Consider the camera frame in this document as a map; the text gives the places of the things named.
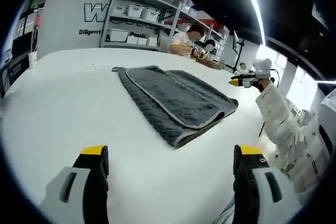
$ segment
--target paper cup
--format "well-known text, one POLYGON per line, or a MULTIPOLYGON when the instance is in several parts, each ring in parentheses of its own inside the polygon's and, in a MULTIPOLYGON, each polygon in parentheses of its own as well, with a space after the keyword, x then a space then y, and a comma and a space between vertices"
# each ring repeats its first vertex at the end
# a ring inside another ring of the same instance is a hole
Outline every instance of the paper cup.
POLYGON ((37 61, 37 51, 28 54, 29 68, 34 68, 37 61))

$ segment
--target white table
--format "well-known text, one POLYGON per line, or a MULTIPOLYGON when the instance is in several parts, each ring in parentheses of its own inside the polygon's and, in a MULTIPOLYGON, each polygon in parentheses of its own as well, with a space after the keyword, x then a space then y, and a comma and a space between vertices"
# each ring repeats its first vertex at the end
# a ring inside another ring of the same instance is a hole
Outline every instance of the white table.
POLYGON ((106 144, 110 223, 208 224, 233 196, 235 144, 255 144, 262 125, 256 89, 228 84, 232 74, 181 56, 134 49, 51 53, 8 91, 1 125, 18 182, 36 204, 45 186, 80 151, 106 144), (174 150, 152 129, 121 84, 114 66, 182 69, 231 98, 239 108, 174 150))

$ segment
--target gray towel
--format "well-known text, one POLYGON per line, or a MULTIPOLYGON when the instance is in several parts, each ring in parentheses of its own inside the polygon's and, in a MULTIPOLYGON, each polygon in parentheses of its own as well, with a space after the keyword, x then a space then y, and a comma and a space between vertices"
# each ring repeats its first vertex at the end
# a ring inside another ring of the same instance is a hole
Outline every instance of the gray towel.
POLYGON ((175 148, 203 134, 238 107, 237 100, 181 70, 147 66, 112 71, 118 71, 141 112, 175 148))

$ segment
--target ceiling light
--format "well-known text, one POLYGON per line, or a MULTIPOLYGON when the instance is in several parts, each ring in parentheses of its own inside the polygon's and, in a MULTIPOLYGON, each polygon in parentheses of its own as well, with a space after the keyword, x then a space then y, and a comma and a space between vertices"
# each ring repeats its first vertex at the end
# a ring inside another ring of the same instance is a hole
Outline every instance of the ceiling light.
POLYGON ((321 84, 333 84, 336 85, 336 81, 315 81, 316 83, 321 83, 321 84))
POLYGON ((264 31, 264 24, 261 18, 261 12, 258 6, 257 0, 251 0, 254 11, 256 12, 258 23, 259 23, 259 29, 260 29, 260 35, 261 35, 261 42, 263 45, 266 45, 266 40, 265 40, 265 31, 264 31))

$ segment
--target ceiling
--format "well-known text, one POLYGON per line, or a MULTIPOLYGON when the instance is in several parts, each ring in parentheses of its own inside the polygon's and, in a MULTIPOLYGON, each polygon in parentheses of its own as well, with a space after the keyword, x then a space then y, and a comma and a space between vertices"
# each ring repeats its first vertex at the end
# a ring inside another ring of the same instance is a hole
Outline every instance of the ceiling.
MULTIPOLYGON (((238 31, 241 38, 260 43, 260 30, 250 0, 192 0, 219 23, 238 31)), ((286 55, 315 78, 321 78, 307 59, 327 79, 336 79, 330 68, 331 36, 312 15, 313 0, 257 0, 263 19, 267 46, 286 55)))

